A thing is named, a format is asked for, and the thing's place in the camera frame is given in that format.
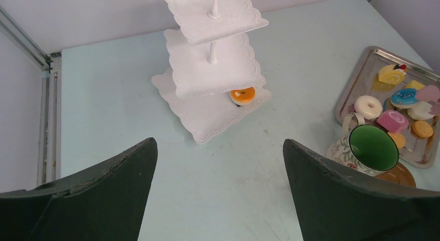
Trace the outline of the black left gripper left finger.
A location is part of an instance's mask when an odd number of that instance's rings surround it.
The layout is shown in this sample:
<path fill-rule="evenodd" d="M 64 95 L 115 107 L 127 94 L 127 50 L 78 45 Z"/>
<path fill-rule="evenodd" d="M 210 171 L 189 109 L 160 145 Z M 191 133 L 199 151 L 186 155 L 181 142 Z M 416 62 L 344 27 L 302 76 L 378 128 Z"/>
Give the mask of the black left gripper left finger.
<path fill-rule="evenodd" d="M 158 159 L 147 138 L 32 190 L 1 194 L 1 240 L 137 240 Z"/>

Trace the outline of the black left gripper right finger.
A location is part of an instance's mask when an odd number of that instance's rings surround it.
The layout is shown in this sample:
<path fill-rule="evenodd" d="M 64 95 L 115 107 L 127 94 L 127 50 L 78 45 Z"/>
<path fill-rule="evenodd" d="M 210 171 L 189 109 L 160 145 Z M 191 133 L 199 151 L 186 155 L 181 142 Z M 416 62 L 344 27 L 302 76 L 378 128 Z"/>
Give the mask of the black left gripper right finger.
<path fill-rule="evenodd" d="M 304 240 L 439 240 L 439 192 L 365 175 L 292 139 L 283 157 Z"/>

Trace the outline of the orange glazed donut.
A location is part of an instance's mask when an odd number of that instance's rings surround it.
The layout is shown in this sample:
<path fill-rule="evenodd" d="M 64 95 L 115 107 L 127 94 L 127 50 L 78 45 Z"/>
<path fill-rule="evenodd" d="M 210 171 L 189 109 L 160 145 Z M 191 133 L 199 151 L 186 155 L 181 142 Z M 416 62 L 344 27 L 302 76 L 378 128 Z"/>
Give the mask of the orange glazed donut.
<path fill-rule="evenodd" d="M 255 99 L 256 90 L 254 87 L 231 90 L 229 96 L 234 104 L 244 106 L 250 104 Z"/>

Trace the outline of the pink-tipped metal tongs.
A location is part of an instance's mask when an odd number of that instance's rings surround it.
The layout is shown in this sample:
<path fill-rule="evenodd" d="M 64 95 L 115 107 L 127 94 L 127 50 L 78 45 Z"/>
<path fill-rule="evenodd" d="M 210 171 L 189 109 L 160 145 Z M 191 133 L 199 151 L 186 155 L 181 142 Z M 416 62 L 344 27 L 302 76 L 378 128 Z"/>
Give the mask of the pink-tipped metal tongs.
<path fill-rule="evenodd" d="M 422 102 L 423 110 L 430 115 L 439 115 L 439 88 L 435 85 L 428 85 L 416 92 L 416 99 Z"/>

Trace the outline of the large floral green-inside mug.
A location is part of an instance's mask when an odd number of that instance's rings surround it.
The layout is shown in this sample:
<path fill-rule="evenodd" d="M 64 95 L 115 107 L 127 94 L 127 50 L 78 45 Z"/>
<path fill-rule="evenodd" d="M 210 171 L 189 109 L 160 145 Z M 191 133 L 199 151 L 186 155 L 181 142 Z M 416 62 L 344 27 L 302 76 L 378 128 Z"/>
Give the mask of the large floral green-inside mug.
<path fill-rule="evenodd" d="M 325 157 L 370 176 L 393 169 L 399 161 L 394 140 L 379 127 L 365 124 L 359 113 L 349 113 L 343 120 L 344 136 L 332 144 Z"/>

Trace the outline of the large wooden coaster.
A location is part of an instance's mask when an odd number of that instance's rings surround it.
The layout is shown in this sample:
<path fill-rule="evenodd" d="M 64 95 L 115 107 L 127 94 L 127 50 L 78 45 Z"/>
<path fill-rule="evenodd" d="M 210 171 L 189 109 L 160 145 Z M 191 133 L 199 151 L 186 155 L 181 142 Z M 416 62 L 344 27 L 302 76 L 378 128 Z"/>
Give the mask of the large wooden coaster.
<path fill-rule="evenodd" d="M 397 163 L 397 165 L 394 168 L 392 168 L 391 170 L 389 170 L 385 173 L 376 175 L 376 178 L 384 180 L 384 181 L 404 185 L 404 186 L 409 186 L 412 188 L 416 187 L 416 182 L 415 182 L 413 175 L 400 162 Z"/>

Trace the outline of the round biscuit front left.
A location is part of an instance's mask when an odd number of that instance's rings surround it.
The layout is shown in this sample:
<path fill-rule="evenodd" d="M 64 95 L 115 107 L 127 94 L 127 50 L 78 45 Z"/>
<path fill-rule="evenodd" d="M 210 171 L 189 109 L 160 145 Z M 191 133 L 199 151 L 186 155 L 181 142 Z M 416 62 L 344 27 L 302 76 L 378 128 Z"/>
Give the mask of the round biscuit front left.
<path fill-rule="evenodd" d="M 395 142 L 398 149 L 402 149 L 406 144 L 406 139 L 401 133 L 391 133 L 387 132 L 387 134 L 392 138 Z"/>

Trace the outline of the round biscuit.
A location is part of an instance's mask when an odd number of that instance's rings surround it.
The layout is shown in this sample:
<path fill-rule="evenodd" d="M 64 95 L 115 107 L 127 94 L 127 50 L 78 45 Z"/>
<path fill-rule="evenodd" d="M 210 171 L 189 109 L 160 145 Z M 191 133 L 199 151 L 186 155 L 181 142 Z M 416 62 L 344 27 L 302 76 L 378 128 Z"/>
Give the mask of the round biscuit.
<path fill-rule="evenodd" d="M 392 138 L 395 142 L 398 149 L 402 149 L 406 144 L 406 139 L 401 133 L 391 133 L 387 132 L 387 134 Z"/>
<path fill-rule="evenodd" d="M 413 132 L 421 138 L 429 138 L 434 133 L 432 126 L 428 122 L 422 120 L 414 121 L 411 128 Z"/>

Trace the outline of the white glazed donut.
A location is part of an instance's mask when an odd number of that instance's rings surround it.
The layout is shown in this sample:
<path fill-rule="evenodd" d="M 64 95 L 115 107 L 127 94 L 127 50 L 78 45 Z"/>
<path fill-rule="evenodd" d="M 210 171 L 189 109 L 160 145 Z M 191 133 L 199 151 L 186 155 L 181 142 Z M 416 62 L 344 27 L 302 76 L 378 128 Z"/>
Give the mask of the white glazed donut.
<path fill-rule="evenodd" d="M 383 107 L 380 101 L 369 95 L 363 95 L 356 99 L 354 102 L 354 110 L 356 113 L 361 114 L 365 119 L 376 119 L 378 118 Z"/>

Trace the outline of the round biscuit front middle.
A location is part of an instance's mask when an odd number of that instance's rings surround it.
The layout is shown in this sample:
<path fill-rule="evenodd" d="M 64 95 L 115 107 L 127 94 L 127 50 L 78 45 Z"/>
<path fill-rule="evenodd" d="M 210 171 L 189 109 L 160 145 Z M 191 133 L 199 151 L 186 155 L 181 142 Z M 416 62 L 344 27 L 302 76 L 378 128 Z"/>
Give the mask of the round biscuit front middle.
<path fill-rule="evenodd" d="M 432 126 L 428 122 L 422 120 L 414 121 L 411 128 L 413 132 L 421 138 L 429 138 L 434 133 Z"/>

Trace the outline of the stainless steel tray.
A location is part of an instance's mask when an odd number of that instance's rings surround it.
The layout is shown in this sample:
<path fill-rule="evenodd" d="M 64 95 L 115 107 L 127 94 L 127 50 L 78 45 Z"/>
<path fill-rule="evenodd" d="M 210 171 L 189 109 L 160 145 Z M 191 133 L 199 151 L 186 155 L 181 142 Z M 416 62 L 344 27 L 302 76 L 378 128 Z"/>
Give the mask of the stainless steel tray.
<path fill-rule="evenodd" d="M 404 64 L 408 68 L 404 80 L 394 87 L 387 84 L 382 85 L 378 80 L 379 70 L 389 64 Z M 408 116 L 406 109 L 396 108 L 390 99 L 396 91 L 404 88 L 407 83 L 413 80 L 424 85 L 439 86 L 439 74 L 432 70 L 378 46 L 367 47 L 336 103 L 334 109 L 336 120 L 342 123 L 345 116 L 353 112 L 355 100 L 362 95 L 370 95 L 382 103 L 384 110 L 396 110 L 412 123 L 414 119 Z M 412 127 L 408 126 L 402 132 L 406 144 L 400 149 L 401 159 L 423 169 L 433 167 L 439 146 L 439 116 L 428 119 L 427 123 L 431 124 L 433 128 L 431 137 L 421 138 L 414 133 Z"/>

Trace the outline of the white round cream cake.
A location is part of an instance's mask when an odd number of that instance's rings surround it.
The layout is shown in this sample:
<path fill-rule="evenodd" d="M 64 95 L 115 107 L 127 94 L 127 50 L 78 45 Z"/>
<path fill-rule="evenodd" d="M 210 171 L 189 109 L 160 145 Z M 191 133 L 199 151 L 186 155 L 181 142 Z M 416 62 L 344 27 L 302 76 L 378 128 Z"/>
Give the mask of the white round cream cake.
<path fill-rule="evenodd" d="M 431 104 L 425 101 L 419 101 L 412 108 L 407 110 L 407 114 L 410 118 L 417 121 L 425 121 L 434 117 L 431 111 Z"/>

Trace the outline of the blue sprinkled donut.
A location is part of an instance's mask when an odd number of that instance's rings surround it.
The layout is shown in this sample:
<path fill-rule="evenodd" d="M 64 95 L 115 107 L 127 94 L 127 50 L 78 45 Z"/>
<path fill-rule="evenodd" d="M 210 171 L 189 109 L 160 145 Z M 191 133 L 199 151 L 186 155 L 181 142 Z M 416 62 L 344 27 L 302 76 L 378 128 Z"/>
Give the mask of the blue sprinkled donut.
<path fill-rule="evenodd" d="M 404 88 L 396 91 L 391 96 L 391 104 L 400 109 L 410 109 L 414 107 L 419 100 L 416 98 L 417 90 L 414 88 Z"/>

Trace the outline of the yellow swirl roll cake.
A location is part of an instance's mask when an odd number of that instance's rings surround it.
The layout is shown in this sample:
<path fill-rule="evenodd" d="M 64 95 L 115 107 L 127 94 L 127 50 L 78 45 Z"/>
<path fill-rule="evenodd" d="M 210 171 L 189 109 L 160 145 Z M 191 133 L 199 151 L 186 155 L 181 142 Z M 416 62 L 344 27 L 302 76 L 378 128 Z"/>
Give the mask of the yellow swirl roll cake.
<path fill-rule="evenodd" d="M 397 85 L 401 83 L 406 76 L 407 66 L 405 64 L 386 65 L 378 71 L 378 81 Z"/>

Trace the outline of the yellow layered cake slice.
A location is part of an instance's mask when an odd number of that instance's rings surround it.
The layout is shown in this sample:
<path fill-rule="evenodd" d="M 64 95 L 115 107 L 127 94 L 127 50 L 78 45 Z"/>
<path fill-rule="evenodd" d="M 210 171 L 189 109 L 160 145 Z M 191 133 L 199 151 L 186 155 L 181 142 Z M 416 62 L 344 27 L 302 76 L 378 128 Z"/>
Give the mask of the yellow layered cake slice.
<path fill-rule="evenodd" d="M 425 87 L 424 84 L 422 84 L 422 83 L 420 83 L 420 82 L 418 82 L 418 81 L 416 81 L 416 80 L 412 80 L 412 81 L 410 81 L 409 83 L 407 83 L 407 84 L 404 86 L 404 89 L 415 89 L 415 90 L 420 90 L 420 89 L 422 89 L 423 87 Z"/>

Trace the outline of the white three-tier dessert stand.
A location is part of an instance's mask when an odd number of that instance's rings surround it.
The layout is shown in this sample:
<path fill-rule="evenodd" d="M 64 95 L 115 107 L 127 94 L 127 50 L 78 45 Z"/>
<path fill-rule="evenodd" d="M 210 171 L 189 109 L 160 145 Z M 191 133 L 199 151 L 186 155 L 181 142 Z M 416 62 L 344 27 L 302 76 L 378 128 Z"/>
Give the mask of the white three-tier dessert stand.
<path fill-rule="evenodd" d="M 164 31 L 170 67 L 152 84 L 195 142 L 206 143 L 271 98 L 248 32 L 268 21 L 250 0 L 165 0 L 178 30 Z M 254 87 L 237 106 L 231 90 Z"/>

